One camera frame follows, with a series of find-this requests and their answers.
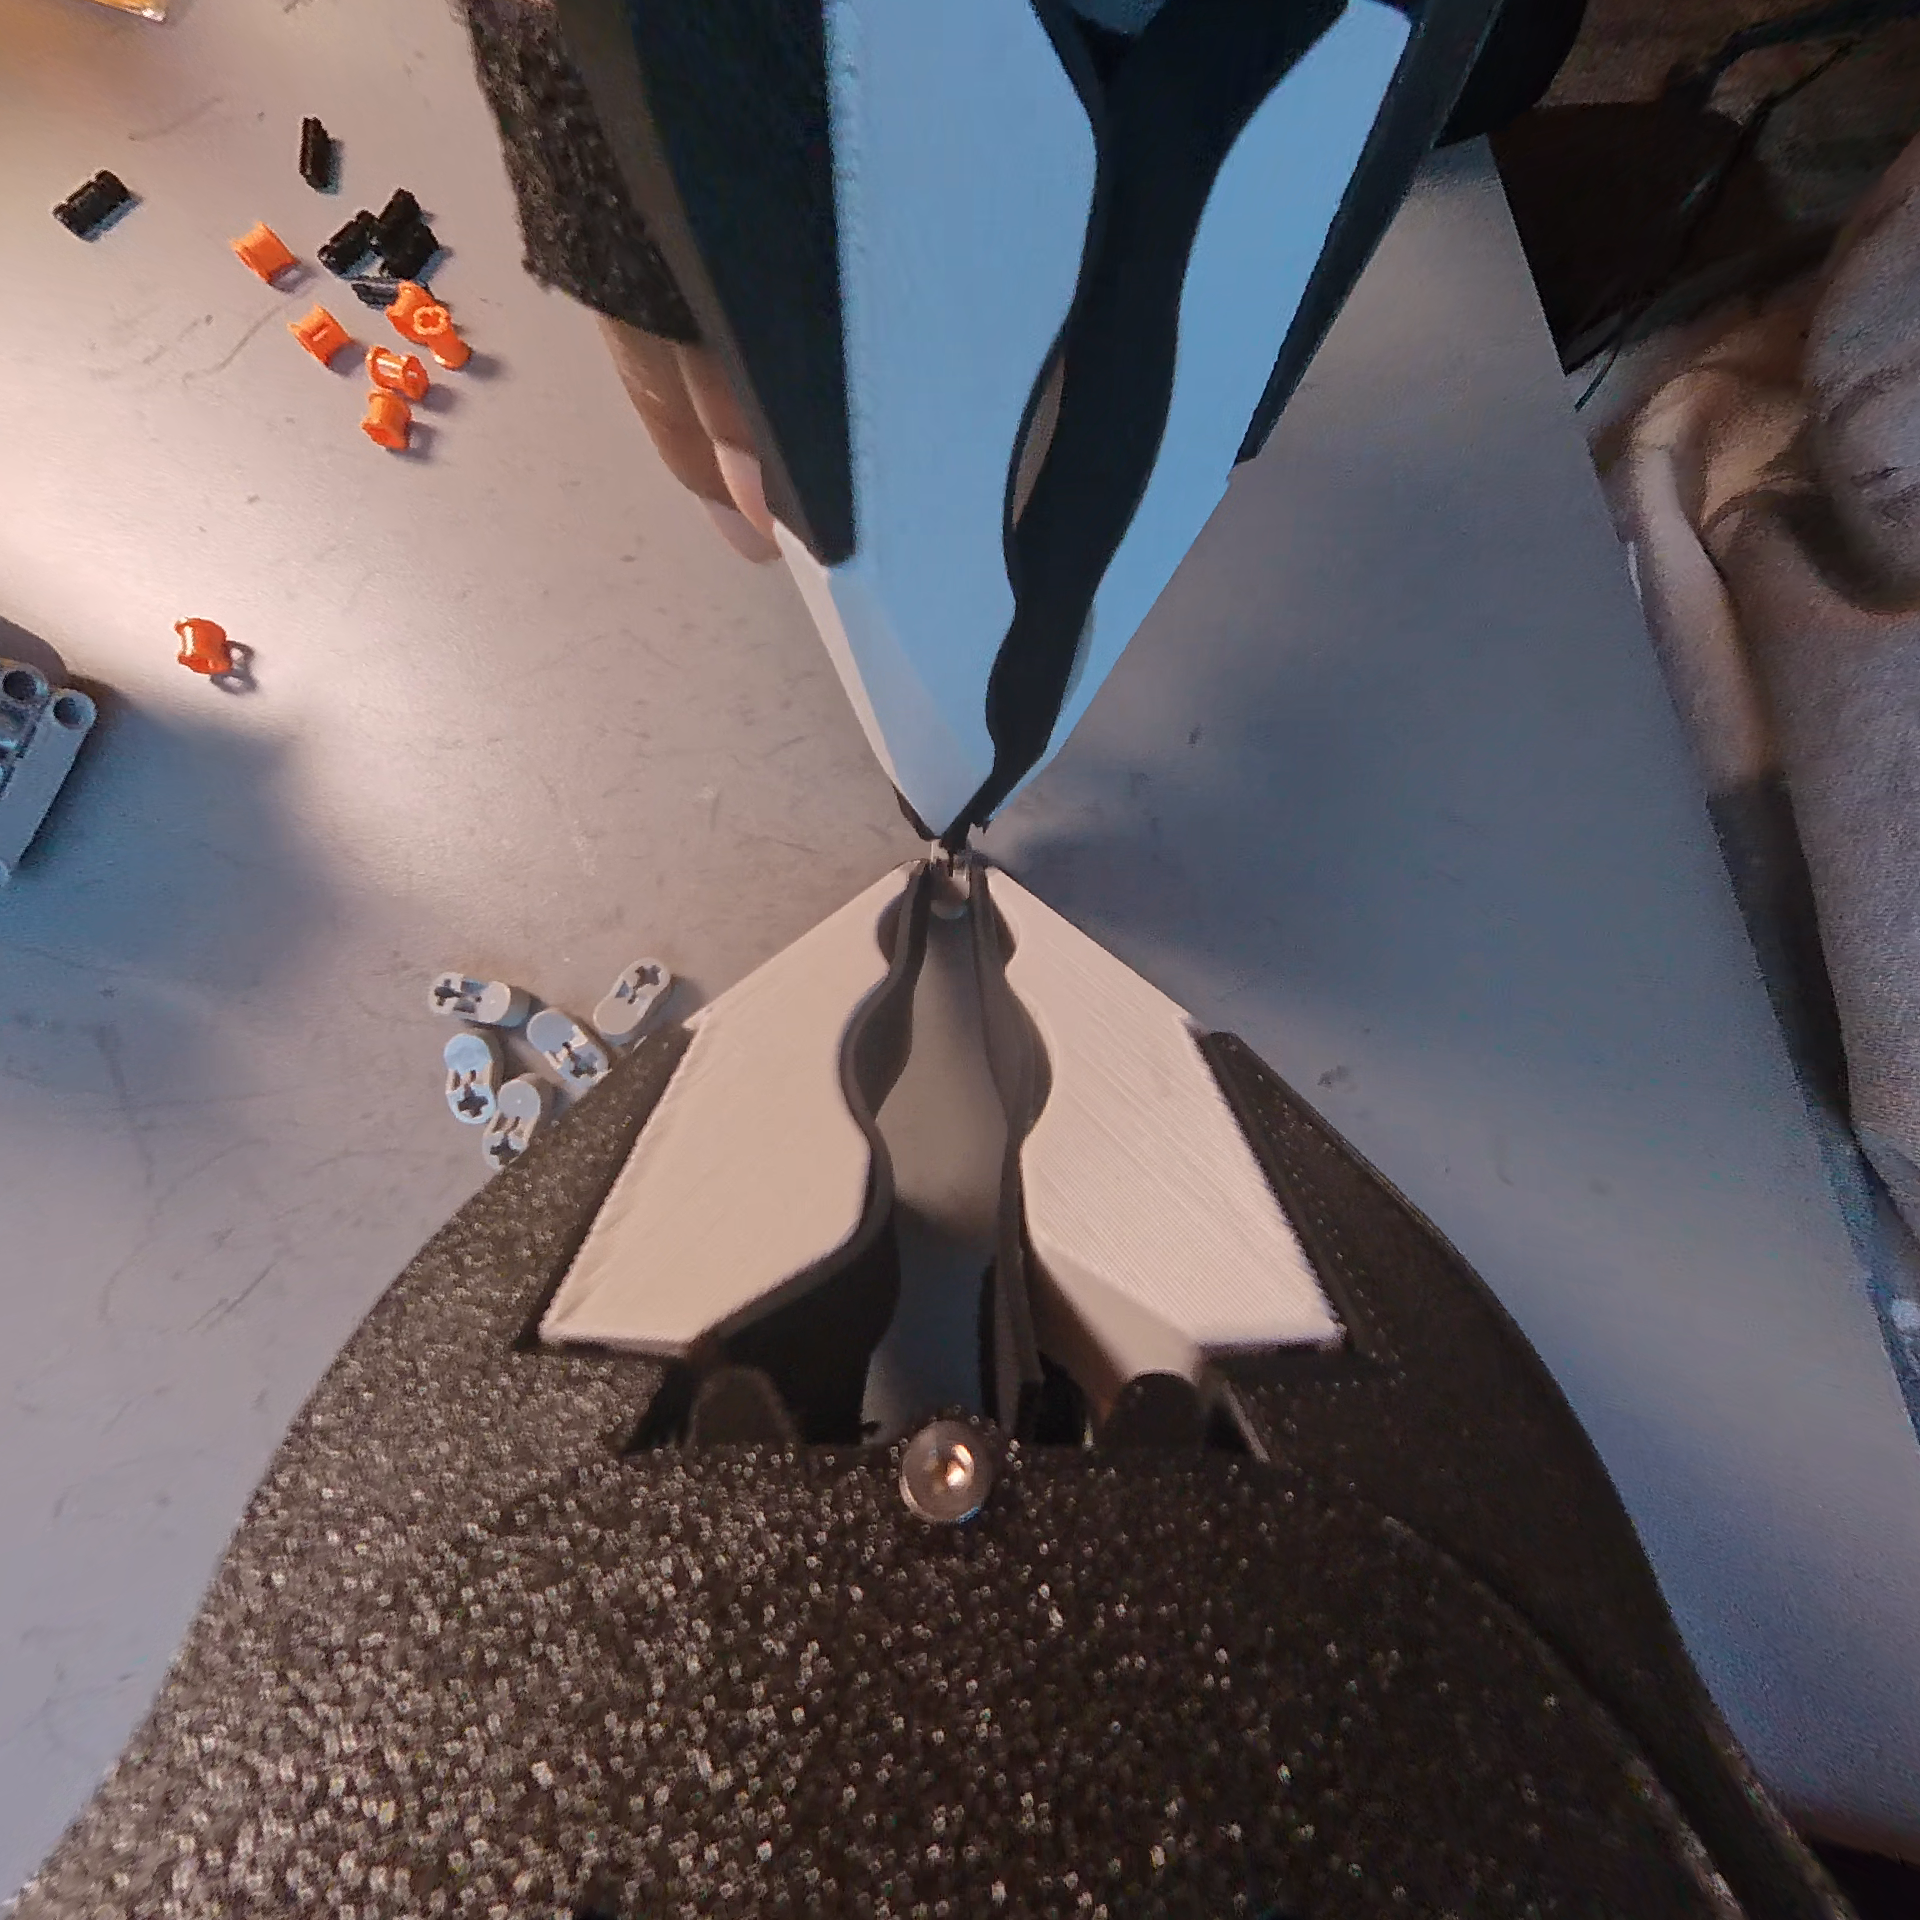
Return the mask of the grey toy brick assembly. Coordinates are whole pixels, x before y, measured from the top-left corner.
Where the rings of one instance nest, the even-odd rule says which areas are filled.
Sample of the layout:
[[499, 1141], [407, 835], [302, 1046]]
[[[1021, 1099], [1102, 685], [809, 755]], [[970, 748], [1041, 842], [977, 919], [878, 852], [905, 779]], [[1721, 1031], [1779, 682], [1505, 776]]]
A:
[[0, 886], [14, 886], [50, 830], [90, 734], [93, 699], [70, 682], [61, 651], [0, 615]]

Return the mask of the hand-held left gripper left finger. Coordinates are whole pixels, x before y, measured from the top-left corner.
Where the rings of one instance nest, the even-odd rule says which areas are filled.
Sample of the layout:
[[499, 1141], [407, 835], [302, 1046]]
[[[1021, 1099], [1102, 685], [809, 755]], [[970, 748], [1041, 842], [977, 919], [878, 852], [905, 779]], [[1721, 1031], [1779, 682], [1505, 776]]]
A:
[[539, 1344], [766, 1374], [799, 1439], [862, 1431], [895, 1310], [878, 1106], [909, 1040], [935, 862], [895, 862], [687, 1023]]

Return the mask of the pile of grey connector pieces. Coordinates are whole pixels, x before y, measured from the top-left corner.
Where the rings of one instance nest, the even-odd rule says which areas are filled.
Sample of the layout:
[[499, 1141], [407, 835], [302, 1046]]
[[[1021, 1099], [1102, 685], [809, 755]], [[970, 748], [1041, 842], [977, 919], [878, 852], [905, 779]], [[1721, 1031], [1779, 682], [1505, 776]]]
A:
[[579, 1023], [513, 982], [433, 975], [426, 1004], [455, 1023], [439, 1046], [446, 1110], [483, 1133], [485, 1172], [505, 1172], [539, 1141], [554, 1099], [587, 1099], [659, 1031], [671, 990], [667, 959], [633, 959]]

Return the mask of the group of black pins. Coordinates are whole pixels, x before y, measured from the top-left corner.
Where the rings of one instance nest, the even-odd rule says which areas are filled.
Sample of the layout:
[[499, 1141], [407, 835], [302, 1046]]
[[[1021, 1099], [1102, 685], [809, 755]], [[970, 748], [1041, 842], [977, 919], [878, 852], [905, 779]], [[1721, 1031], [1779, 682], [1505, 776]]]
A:
[[[306, 190], [340, 187], [340, 144], [325, 116], [302, 116], [297, 171]], [[52, 223], [78, 240], [102, 240], [129, 220], [140, 190], [116, 171], [90, 171], [70, 202], [52, 202]], [[302, 254], [278, 250], [271, 223], [233, 240], [247, 277], [289, 283]], [[433, 232], [417, 190], [391, 190], [386, 203], [349, 214], [325, 250], [318, 266], [333, 277], [362, 310], [391, 310], [407, 283], [433, 290], [446, 240]]]

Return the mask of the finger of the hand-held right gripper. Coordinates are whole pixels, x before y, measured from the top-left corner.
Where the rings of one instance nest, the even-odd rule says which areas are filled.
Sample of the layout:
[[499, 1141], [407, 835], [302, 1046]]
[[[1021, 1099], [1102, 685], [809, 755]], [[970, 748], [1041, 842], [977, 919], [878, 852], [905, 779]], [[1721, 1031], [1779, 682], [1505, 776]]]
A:
[[1102, 580], [1053, 531], [1009, 564], [1015, 474], [1095, 203], [1102, 7], [825, 7], [850, 400], [850, 556], [779, 564], [922, 835], [993, 779], [988, 682], [1015, 611]]
[[1102, 80], [1095, 220], [988, 674], [980, 830], [1081, 717], [1230, 491], [1356, 181], [1396, 7], [1163, 7]]

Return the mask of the group of orange bushes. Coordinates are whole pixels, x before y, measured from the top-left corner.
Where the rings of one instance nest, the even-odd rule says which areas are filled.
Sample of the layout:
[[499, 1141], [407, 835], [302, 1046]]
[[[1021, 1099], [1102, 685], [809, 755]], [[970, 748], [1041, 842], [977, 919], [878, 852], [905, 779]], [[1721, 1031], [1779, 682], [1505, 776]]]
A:
[[[355, 250], [355, 240], [379, 240], [379, 220], [349, 220], [326, 250], [325, 250], [325, 266], [355, 266], [362, 254], [379, 254], [386, 266], [417, 266], [433, 254], [433, 232], [412, 220], [391, 232], [391, 254], [386, 250]], [[297, 283], [297, 254], [271, 223], [247, 223], [233, 240], [233, 263], [278, 290]], [[412, 434], [417, 434], [417, 407], [433, 392], [433, 368], [469, 368], [473, 364], [473, 340], [459, 336], [455, 310], [426, 290], [426, 283], [362, 283], [349, 277], [349, 295], [369, 295], [369, 310], [396, 327], [407, 350], [391, 340], [355, 340], [340, 317], [326, 317], [325, 299], [302, 310], [289, 320], [289, 336], [302, 340], [306, 364], [333, 368], [333, 364], [362, 364], [369, 392], [362, 392], [362, 421], [355, 434], [386, 455], [412, 455]], [[247, 692], [257, 685], [257, 651], [238, 639], [226, 639], [226, 624], [211, 615], [175, 615], [175, 668], [211, 682], [219, 692]]]

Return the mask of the person's right hand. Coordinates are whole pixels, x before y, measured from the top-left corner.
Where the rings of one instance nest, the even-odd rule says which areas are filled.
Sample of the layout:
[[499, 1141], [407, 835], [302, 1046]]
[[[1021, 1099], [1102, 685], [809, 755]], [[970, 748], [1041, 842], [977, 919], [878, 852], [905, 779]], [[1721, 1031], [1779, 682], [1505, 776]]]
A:
[[748, 564], [779, 564], [778, 512], [761, 491], [754, 434], [735, 407], [735, 386], [703, 340], [667, 340], [619, 317], [595, 317], [622, 400], [639, 407], [659, 458], [679, 474], [687, 491], [703, 503], [716, 531]]

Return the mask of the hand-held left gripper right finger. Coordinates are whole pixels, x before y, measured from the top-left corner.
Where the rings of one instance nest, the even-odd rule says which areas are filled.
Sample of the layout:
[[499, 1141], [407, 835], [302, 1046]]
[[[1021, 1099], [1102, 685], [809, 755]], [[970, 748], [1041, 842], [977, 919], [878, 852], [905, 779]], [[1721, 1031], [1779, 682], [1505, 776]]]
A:
[[1170, 992], [977, 862], [977, 982], [1002, 1146], [980, 1378], [1009, 1431], [1113, 1426], [1124, 1395], [1220, 1397], [1230, 1356], [1335, 1351], [1276, 1200]]

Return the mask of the person's black trousers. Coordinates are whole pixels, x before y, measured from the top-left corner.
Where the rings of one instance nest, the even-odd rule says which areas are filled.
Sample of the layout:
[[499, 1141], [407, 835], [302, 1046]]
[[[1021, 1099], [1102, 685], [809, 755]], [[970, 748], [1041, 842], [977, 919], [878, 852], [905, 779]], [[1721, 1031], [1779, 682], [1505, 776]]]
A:
[[1585, 0], [1505, 0], [1435, 148], [1511, 127], [1519, 107], [1534, 107], [1549, 78], [1573, 61], [1585, 16]]

